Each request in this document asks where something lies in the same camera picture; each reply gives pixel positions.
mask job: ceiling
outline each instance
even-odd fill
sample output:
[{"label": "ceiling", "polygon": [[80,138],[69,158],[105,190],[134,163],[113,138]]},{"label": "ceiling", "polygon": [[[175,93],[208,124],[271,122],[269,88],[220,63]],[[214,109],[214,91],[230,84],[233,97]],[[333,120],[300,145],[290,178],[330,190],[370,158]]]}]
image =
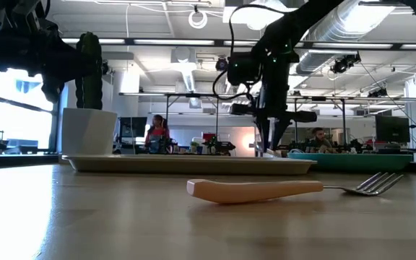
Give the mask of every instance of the ceiling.
[{"label": "ceiling", "polygon": [[[222,16],[224,0],[211,1],[212,7],[200,8]],[[94,32],[100,38],[190,38],[228,39],[229,27],[222,18],[208,16],[208,23],[202,29],[195,29],[188,23],[189,12],[169,13],[149,11],[129,6],[128,32],[126,32],[126,8],[128,5],[104,5],[94,2],[53,1],[49,19],[59,25],[63,38],[77,38],[86,31]],[[146,6],[163,11],[159,5]],[[190,10],[190,6],[168,6],[170,11]],[[389,15],[377,28],[362,40],[371,42],[416,43],[416,16],[409,12]],[[261,32],[250,30],[246,25],[234,25],[235,38],[259,39]],[[146,73],[141,83],[146,91],[168,91],[177,81],[182,81],[179,71],[171,70],[170,56],[173,47],[149,46],[103,46],[103,52],[132,52],[134,58]],[[218,56],[227,56],[228,48],[195,48],[199,70],[194,71],[196,82],[212,82],[217,76],[215,61]],[[362,64],[370,72],[356,65],[347,74],[334,75],[328,72],[332,65],[318,70],[312,77],[297,87],[302,95],[360,94],[360,89],[370,90],[376,80],[385,80],[390,95],[403,95],[404,80],[416,72],[416,52],[403,51],[361,51]],[[126,61],[109,61],[116,71],[126,67]]]}]

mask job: man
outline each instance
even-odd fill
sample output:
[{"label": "man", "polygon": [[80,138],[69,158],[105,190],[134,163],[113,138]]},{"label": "man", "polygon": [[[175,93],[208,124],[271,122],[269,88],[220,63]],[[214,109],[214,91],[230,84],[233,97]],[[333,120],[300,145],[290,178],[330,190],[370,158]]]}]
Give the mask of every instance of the man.
[{"label": "man", "polygon": [[332,148],[332,144],[330,143],[330,141],[325,139],[325,132],[322,128],[316,127],[312,129],[312,134],[314,135],[313,142],[316,143],[317,148],[320,148],[323,145],[327,148]]}]

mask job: green cactus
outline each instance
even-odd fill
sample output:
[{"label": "green cactus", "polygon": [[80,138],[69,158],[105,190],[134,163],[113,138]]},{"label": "green cactus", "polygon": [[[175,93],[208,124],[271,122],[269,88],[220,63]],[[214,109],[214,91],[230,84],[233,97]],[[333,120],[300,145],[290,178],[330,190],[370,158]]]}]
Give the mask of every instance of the green cactus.
[{"label": "green cactus", "polygon": [[94,74],[75,80],[77,85],[77,107],[102,109],[102,48],[99,38],[86,32],[81,35],[77,44],[77,49],[93,57],[96,60],[96,70]]}]

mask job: wooden fork handle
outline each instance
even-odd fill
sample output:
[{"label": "wooden fork handle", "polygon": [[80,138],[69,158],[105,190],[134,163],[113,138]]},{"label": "wooden fork handle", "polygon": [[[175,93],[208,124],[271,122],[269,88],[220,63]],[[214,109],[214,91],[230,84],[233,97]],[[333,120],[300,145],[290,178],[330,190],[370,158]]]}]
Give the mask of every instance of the wooden fork handle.
[{"label": "wooden fork handle", "polygon": [[220,204],[257,202],[284,196],[318,192],[320,181],[280,181],[268,183],[219,183],[196,179],[187,181],[187,192],[199,199]]}]

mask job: desk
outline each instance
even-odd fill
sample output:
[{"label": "desk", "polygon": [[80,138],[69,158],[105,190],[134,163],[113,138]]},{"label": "desk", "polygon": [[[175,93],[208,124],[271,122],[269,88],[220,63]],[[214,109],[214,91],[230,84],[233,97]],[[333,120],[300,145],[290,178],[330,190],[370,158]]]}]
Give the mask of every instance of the desk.
[{"label": "desk", "polygon": [[[416,175],[383,197],[330,190],[236,206],[188,196],[192,177],[201,178],[78,174],[68,165],[0,169],[0,259],[416,259]],[[367,177],[299,179],[355,186]]]}]

